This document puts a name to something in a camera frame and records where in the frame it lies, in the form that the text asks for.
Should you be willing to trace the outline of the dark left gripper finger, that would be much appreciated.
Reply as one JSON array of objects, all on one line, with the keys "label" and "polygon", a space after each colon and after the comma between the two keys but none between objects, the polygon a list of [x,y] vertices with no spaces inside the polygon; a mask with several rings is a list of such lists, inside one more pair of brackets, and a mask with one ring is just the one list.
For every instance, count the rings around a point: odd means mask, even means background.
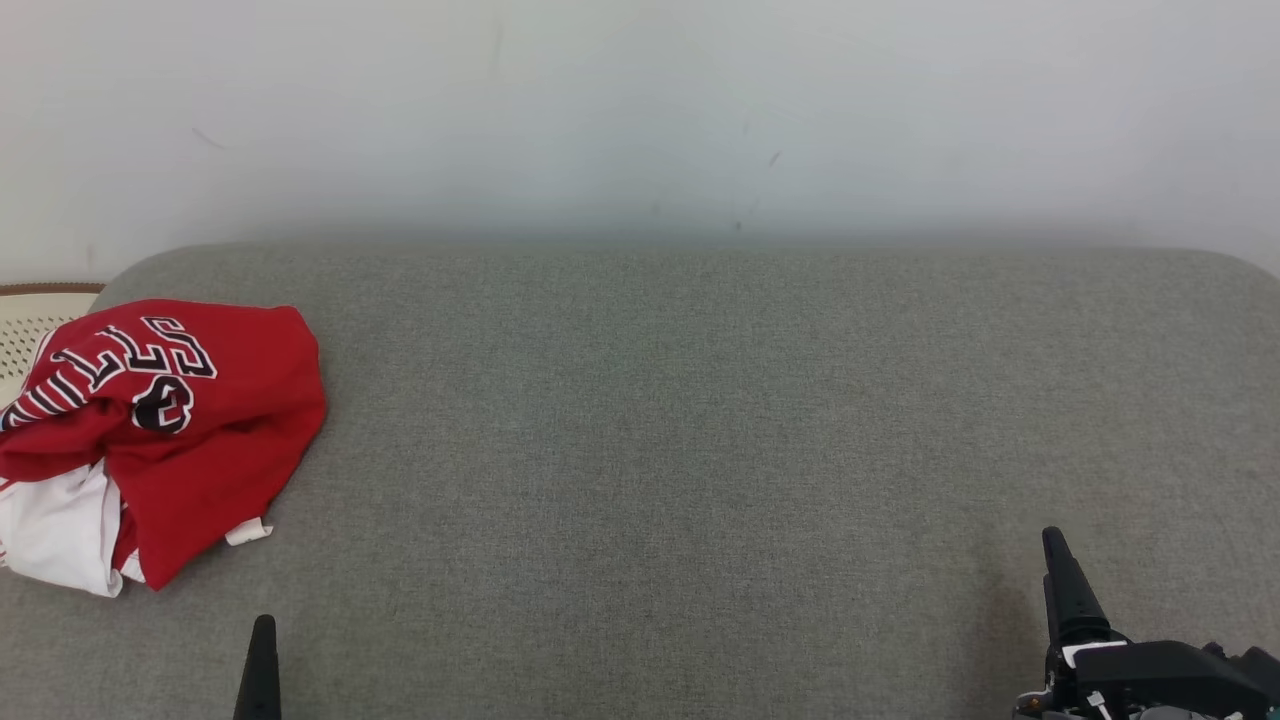
[{"label": "dark left gripper finger", "polygon": [[283,720],[276,621],[273,615],[255,619],[233,720]]}]

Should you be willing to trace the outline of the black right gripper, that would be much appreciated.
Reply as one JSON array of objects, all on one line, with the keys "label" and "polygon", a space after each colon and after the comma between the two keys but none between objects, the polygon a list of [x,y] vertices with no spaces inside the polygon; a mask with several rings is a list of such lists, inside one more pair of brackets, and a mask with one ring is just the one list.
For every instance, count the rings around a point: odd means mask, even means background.
[{"label": "black right gripper", "polygon": [[1267,696],[1231,665],[1179,641],[1111,641],[1111,624],[1057,527],[1043,529],[1050,643],[1046,687],[1015,720],[1276,720]]}]

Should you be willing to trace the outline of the cream laundry basket brown rim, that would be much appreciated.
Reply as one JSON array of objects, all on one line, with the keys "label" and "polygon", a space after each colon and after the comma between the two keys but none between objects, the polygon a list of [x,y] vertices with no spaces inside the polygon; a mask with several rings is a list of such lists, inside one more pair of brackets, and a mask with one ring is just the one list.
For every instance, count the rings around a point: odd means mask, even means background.
[{"label": "cream laundry basket brown rim", "polygon": [[100,283],[0,284],[0,410],[15,400],[49,333],[87,314]]}]

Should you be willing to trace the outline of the red Bulls 23 shorts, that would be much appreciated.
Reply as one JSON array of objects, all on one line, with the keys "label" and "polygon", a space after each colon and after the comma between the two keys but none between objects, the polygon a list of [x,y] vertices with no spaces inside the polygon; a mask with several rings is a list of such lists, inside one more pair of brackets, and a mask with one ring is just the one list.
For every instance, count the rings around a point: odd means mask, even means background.
[{"label": "red Bulls 23 shorts", "polygon": [[292,469],[325,411],[317,341],[297,309],[136,301],[44,341],[0,411],[0,477],[96,462],[123,483]]}]

